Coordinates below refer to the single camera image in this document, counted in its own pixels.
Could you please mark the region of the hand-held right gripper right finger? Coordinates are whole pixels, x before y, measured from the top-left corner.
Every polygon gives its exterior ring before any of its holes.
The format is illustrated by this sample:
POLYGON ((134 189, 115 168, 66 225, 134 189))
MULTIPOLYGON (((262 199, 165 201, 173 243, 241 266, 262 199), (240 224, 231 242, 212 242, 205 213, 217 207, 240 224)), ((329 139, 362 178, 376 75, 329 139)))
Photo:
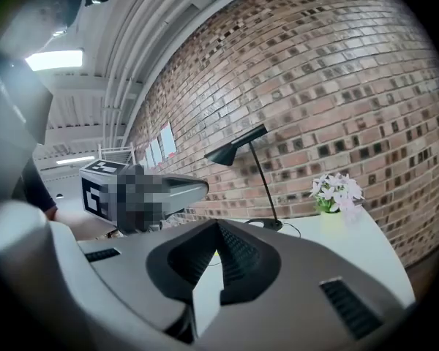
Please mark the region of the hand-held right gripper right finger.
POLYGON ((200 350, 372 350, 413 305, 408 277, 382 237, 373 247, 346 230, 255 234, 279 253, 279 273, 256 299, 223 305, 218 256, 219 313, 198 331, 200 350))

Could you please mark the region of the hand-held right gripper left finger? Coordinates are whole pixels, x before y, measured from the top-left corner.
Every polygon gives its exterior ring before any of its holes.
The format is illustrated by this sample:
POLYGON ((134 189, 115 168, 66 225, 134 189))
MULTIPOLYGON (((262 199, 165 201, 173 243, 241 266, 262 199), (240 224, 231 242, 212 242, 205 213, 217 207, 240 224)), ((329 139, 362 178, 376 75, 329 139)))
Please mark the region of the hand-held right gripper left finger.
POLYGON ((103 284, 158 331, 205 331, 219 313, 216 220, 81 241, 103 284))

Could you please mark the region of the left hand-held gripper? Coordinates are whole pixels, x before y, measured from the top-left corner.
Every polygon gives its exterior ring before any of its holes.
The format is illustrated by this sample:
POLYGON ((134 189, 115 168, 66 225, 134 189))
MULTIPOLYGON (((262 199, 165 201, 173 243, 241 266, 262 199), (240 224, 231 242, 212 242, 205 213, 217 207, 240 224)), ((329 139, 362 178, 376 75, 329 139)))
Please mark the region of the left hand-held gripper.
POLYGON ((80 187, 83 209, 119 231, 148 231, 209 193, 208 182, 194 176, 165 175, 163 184, 139 164, 106 160, 80 169, 80 187))

